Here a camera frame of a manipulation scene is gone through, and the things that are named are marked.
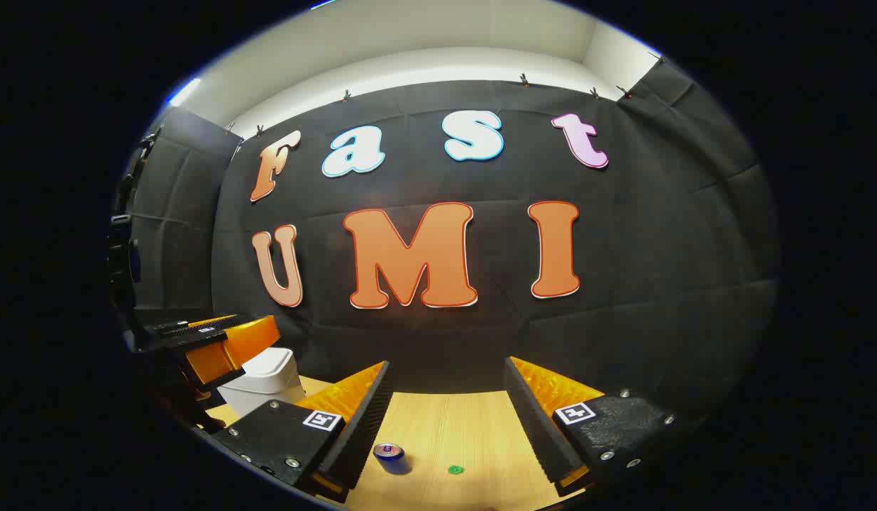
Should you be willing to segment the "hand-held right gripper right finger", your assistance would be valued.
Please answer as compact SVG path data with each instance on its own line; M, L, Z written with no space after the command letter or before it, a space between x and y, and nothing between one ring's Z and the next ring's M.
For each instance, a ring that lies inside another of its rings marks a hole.
M504 360L504 390L559 497L611 488L685 441L685 418L675 411L629 389L606 394L519 357Z

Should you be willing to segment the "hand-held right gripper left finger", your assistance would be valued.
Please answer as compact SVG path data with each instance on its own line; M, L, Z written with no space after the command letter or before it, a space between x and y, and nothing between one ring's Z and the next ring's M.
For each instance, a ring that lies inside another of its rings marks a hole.
M345 502L371 454L393 384L389 361L379 362L296 404L270 399L209 441L280 485Z

